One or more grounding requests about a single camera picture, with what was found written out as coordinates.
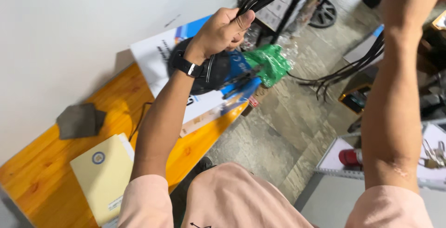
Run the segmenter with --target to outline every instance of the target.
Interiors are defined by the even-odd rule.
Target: t-shirt sleeve
[[[432,222],[420,195],[397,186],[375,186],[358,199],[346,228],[431,228]]]
[[[118,227],[174,227],[169,187],[164,177],[144,175],[127,185],[121,203]]]

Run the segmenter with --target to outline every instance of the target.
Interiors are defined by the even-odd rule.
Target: hand
[[[416,43],[421,38],[423,23],[438,0],[382,0],[385,31],[410,38]]]
[[[248,10],[236,18],[238,11],[221,8],[212,15],[187,46],[184,58],[201,65],[213,54],[234,50],[243,42],[246,30],[256,17],[254,11]]]

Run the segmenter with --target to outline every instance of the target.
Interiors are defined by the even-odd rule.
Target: concrete floor
[[[361,0],[330,1],[337,8],[337,22],[326,29],[304,28],[296,39],[292,74],[318,78],[344,66],[343,54],[380,23],[375,11]],[[333,138],[345,134],[357,119],[337,102],[345,84],[331,87],[324,103],[316,100],[314,88],[284,77],[259,108],[237,119],[207,156],[216,164],[240,163],[294,203]]]

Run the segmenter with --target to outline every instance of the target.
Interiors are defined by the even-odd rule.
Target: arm
[[[250,10],[235,18],[237,12],[219,9],[188,45],[184,59],[201,65],[212,54],[236,48],[255,17]],[[148,174],[165,177],[167,158],[180,134],[192,83],[192,77],[175,71],[153,102],[139,130],[130,181]]]
[[[437,0],[382,0],[385,51],[363,116],[366,189],[399,186],[418,193],[421,120],[416,50]]]

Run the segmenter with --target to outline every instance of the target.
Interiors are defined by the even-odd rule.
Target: shoe
[[[205,170],[215,167],[209,157],[203,157],[198,164],[193,168],[194,172],[198,175]]]

